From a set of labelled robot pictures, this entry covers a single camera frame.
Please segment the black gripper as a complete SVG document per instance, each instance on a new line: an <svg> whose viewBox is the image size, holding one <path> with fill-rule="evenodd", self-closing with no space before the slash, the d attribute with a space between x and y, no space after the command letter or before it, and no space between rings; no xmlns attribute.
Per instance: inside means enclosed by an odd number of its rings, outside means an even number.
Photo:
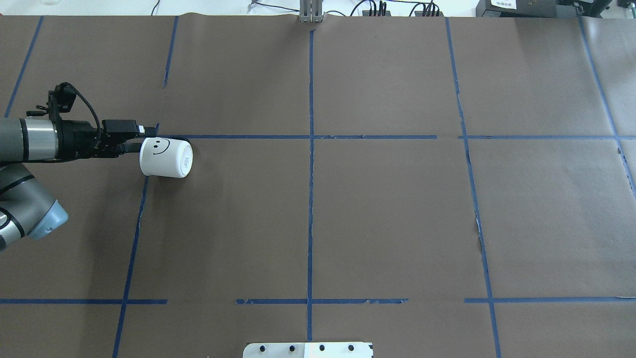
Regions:
<svg viewBox="0 0 636 358"><path fill-rule="evenodd" d="M116 158L127 153L140 153L143 143L127 141L138 137L156 137L157 128L137 125L130 119L107 119L95 129L87 121L59 119L55 121L58 136L57 160Z"/></svg>

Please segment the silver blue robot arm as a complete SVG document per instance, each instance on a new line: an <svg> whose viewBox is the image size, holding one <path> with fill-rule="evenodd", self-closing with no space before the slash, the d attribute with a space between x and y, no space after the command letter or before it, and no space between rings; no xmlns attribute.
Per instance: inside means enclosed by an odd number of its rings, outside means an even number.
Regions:
<svg viewBox="0 0 636 358"><path fill-rule="evenodd" d="M137 138L154 138L158 129L130 119L104 120L102 128L87 121L3 118L1 120L2 250L18 240L41 239L68 221L59 200L30 172L29 164L113 159L141 151Z"/></svg>

